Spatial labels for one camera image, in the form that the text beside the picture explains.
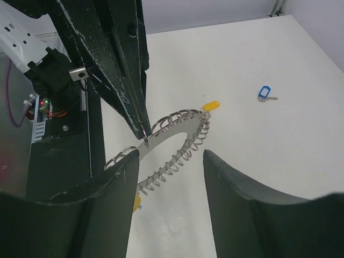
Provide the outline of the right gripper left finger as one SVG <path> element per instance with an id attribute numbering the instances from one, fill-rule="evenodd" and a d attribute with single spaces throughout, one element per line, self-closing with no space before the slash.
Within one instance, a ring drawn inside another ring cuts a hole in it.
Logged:
<path id="1" fill-rule="evenodd" d="M 125 257 L 139 153 L 50 199 L 1 193 L 1 257 Z"/>

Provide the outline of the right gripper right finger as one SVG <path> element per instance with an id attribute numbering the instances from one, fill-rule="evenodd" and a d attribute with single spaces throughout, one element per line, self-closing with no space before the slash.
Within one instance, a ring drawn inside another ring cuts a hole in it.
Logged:
<path id="1" fill-rule="evenodd" d="M 270 188 L 210 150 L 204 179 L 218 257 L 343 257 L 343 194 L 303 199 Z"/>

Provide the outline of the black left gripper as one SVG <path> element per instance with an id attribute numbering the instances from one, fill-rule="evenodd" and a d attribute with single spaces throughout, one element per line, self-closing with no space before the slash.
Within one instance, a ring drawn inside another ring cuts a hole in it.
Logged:
<path id="1" fill-rule="evenodd" d="M 44 48 L 26 76 L 54 102 L 73 102 L 81 79 L 127 122 L 134 134 L 151 134 L 146 108 L 149 53 L 142 1 L 21 1 L 34 19 L 48 15 L 67 50 Z"/>

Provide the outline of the large metal keyring with rings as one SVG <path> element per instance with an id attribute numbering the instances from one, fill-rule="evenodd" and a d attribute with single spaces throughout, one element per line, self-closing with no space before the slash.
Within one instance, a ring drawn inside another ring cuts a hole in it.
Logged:
<path id="1" fill-rule="evenodd" d="M 152 135 L 135 140 L 124 122 L 107 114 L 105 126 L 104 170 L 110 170 L 132 152 L 142 163 L 136 192 L 146 198 L 160 192 L 170 179 L 183 171 L 207 138 L 211 115 L 204 109 L 182 109 L 160 118 L 153 124 Z"/>

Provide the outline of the yellow key tag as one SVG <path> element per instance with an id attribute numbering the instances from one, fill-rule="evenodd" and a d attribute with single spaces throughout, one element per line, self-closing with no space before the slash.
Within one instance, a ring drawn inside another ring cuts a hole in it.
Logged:
<path id="1" fill-rule="evenodd" d="M 141 209 L 141 197 L 139 193 L 136 193 L 135 199 L 134 199 L 134 206 L 133 206 L 133 212 L 135 212 L 137 209 Z"/>

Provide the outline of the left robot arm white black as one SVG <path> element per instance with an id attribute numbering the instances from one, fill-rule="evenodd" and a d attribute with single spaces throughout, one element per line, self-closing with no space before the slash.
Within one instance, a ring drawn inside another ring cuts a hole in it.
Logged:
<path id="1" fill-rule="evenodd" d="M 95 92 L 127 122 L 138 139 L 151 134 L 146 109 L 149 68 L 141 1 L 8 1 L 22 14 L 48 15 L 66 49 L 62 54 L 23 23 L 1 11 L 1 49 L 60 109 L 77 100 L 78 80 L 88 76 Z"/>

